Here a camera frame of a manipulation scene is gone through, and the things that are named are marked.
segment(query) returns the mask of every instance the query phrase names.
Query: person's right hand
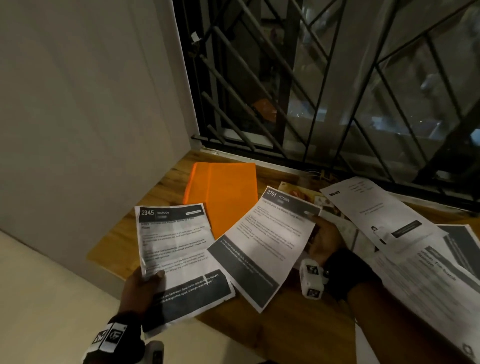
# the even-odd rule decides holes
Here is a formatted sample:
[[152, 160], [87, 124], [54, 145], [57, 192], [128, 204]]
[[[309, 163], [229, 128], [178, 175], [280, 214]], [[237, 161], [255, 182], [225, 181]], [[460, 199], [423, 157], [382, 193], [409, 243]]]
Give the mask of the person's right hand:
[[320, 216], [312, 216], [312, 221], [317, 224], [319, 230], [313, 238], [308, 253], [312, 259], [316, 260], [323, 267], [333, 253], [340, 248], [346, 248], [347, 245], [334, 223]]

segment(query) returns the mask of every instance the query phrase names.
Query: person's left hand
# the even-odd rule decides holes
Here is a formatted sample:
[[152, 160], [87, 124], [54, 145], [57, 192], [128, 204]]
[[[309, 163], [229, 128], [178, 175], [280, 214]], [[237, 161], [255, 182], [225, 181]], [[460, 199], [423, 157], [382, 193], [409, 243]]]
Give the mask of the person's left hand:
[[160, 271], [145, 282], [142, 271], [138, 267], [123, 286], [118, 313], [131, 311], [143, 318], [147, 308], [152, 304], [153, 295], [164, 275], [165, 273]]

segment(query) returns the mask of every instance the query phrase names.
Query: metal window grille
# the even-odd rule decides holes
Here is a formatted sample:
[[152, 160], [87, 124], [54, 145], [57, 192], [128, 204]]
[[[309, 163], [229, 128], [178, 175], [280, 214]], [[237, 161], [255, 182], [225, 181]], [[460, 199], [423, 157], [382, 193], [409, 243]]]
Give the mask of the metal window grille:
[[[192, 136], [194, 139], [201, 140], [206, 147], [263, 159], [300, 170], [333, 170], [343, 177], [348, 177], [353, 175], [354, 172], [350, 164], [342, 157], [342, 149], [344, 148], [348, 133], [351, 132], [352, 126], [354, 125], [381, 166], [385, 178], [374, 180], [383, 188], [401, 194], [417, 196], [480, 212], [480, 204], [478, 203], [480, 197], [480, 155], [478, 146], [470, 138], [480, 124], [480, 100], [478, 100], [466, 114], [462, 112], [454, 88], [443, 65], [442, 58], [432, 38], [432, 32], [438, 27], [443, 26], [454, 17], [463, 14], [477, 1], [463, 2], [453, 12], [438, 20], [435, 24], [411, 37], [402, 45], [390, 50], [386, 55], [382, 55], [392, 24], [405, 3], [404, 1], [398, 0], [394, 2], [384, 24], [384, 30], [380, 36], [374, 60], [361, 83], [360, 92], [356, 101], [353, 103], [351, 115], [348, 118], [335, 155], [328, 164], [316, 163], [311, 160], [307, 161], [307, 155], [309, 147], [311, 146], [314, 126], [318, 123], [317, 116], [324, 97], [325, 84], [328, 80], [332, 58], [335, 53], [337, 38], [342, 27], [342, 19], [348, 0], [332, 0], [328, 2], [311, 20], [307, 20], [305, 17], [301, 0], [288, 0], [288, 17], [286, 19], [283, 19], [279, 15], [270, 0], [261, 1], [268, 7], [273, 15], [271, 23], [279, 29], [282, 29], [285, 34], [285, 47], [283, 50], [279, 49], [278, 45], [272, 42], [269, 35], [265, 33], [262, 24], [251, 12], [249, 6], [252, 0], [199, 0], [188, 2], [182, 0], [174, 3], [180, 40], [185, 56], [200, 131], [200, 135]], [[235, 6], [238, 12], [233, 21], [226, 26], [224, 16], [229, 9], [231, 10], [232, 6]], [[323, 16], [333, 8], [335, 8], [335, 15], [332, 17], [334, 23], [331, 24], [331, 26], [334, 27], [333, 38], [330, 46], [326, 47], [314, 28], [315, 23], [321, 20]], [[206, 14], [208, 14], [210, 22], [206, 19]], [[266, 89], [258, 76], [258, 72], [252, 70], [248, 62], [232, 44], [231, 40], [235, 37], [237, 27], [243, 27], [250, 35], [251, 44], [256, 45], [266, 58], [275, 63], [279, 74], [281, 74], [279, 88], [284, 89], [283, 96], [272, 95], [272, 92]], [[195, 39], [192, 38], [193, 32], [196, 32], [200, 38], [199, 41], [195, 41]], [[294, 72], [295, 52], [300, 36], [310, 37], [312, 44], [311, 51], [315, 53], [315, 57], [318, 58], [319, 62], [324, 65], [323, 76], [321, 80], [319, 80], [320, 91], [317, 98], [311, 97], [311, 94], [305, 89]], [[209, 40], [212, 41], [213, 51], [207, 50], [207, 42]], [[428, 48], [431, 58], [438, 70], [438, 74], [440, 75], [443, 87], [448, 94], [451, 106], [458, 118], [456, 127], [448, 133], [443, 144], [433, 156], [428, 156], [424, 151], [422, 143], [419, 141], [404, 108], [390, 86], [391, 81], [388, 80], [383, 68], [390, 59], [397, 57], [405, 49], [418, 44], [424, 44]], [[225, 54], [227, 53], [236, 60], [237, 65], [240, 65], [236, 72], [242, 73], [244, 77], [248, 78], [249, 82], [255, 85], [257, 90], [261, 91], [263, 97], [268, 100], [269, 104], [275, 108], [276, 124], [273, 129], [269, 127], [264, 115], [258, 108], [254, 104], [246, 101], [248, 95], [245, 95], [244, 92], [242, 93], [236, 85], [229, 80], [228, 73], [224, 71]], [[389, 97], [393, 102], [404, 127], [408, 131], [408, 137], [413, 141], [423, 161], [423, 165], [412, 183], [404, 183], [404, 181], [394, 177], [394, 174], [388, 167], [388, 163], [375, 147], [365, 127], [362, 126], [358, 120], [357, 114], [359, 106], [373, 76], [378, 78], [383, 84], [386, 90], [385, 97]], [[313, 117], [306, 137], [301, 135], [288, 117], [288, 95], [293, 88], [302, 96], [307, 106], [313, 110]], [[249, 119], [248, 122], [256, 128], [258, 131], [257, 134], [261, 133], [264, 135], [270, 142], [270, 145], [266, 146], [264, 143], [258, 143], [252, 140], [251, 135], [243, 131], [239, 127], [238, 121], [234, 120], [237, 115], [233, 113], [228, 114], [228, 102], [232, 100], [240, 106], [242, 114]], [[231, 128], [238, 137], [232, 138], [223, 135], [221, 128], [219, 128], [219, 120]], [[292, 153], [284, 148], [283, 142], [286, 129], [293, 135], [296, 141], [303, 146], [304, 151], [301, 156], [292, 156]]]

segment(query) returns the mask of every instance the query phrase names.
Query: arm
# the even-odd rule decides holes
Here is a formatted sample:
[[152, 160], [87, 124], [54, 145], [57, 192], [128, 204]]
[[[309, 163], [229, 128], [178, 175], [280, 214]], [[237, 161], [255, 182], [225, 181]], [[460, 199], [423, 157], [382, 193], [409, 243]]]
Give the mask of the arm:
[[123, 287], [118, 313], [97, 334], [84, 355], [84, 364], [133, 364], [143, 358], [142, 320], [162, 278], [160, 272], [145, 282], [140, 267], [132, 273]]
[[334, 224], [320, 217], [314, 221], [320, 230], [310, 255], [330, 273], [328, 290], [346, 299], [380, 363], [471, 363], [383, 287], [370, 267], [346, 248]]

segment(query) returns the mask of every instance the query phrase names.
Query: hand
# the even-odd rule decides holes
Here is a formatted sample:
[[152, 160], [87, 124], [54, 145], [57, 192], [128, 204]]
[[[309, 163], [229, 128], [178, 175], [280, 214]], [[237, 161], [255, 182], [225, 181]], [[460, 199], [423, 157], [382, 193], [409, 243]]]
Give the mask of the hand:
[[323, 267], [327, 259], [340, 248], [346, 248], [342, 235], [334, 223], [321, 218], [312, 216], [312, 221], [319, 227], [318, 233], [313, 238], [308, 253], [312, 259]]
[[138, 267], [123, 286], [119, 313], [133, 311], [142, 318], [152, 304], [153, 295], [164, 275], [164, 271], [160, 271], [145, 282]]

